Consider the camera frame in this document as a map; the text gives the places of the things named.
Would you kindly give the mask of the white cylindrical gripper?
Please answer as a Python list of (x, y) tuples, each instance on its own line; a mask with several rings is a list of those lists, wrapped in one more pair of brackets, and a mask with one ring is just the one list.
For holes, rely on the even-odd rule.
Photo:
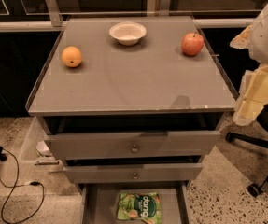
[[(234, 49), (247, 49), (251, 25), (245, 28), (231, 42)], [(247, 126), (260, 114), (268, 104), (268, 64), (261, 65), (254, 72), (246, 70), (242, 77), (239, 97), (236, 100), (233, 122)]]

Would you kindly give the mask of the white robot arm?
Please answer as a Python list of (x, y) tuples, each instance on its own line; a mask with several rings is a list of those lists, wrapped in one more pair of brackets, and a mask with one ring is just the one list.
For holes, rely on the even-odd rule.
[(247, 126), (268, 104), (268, 4), (259, 16), (230, 43), (235, 49), (248, 49), (249, 57), (259, 63), (244, 73), (234, 108), (233, 122)]

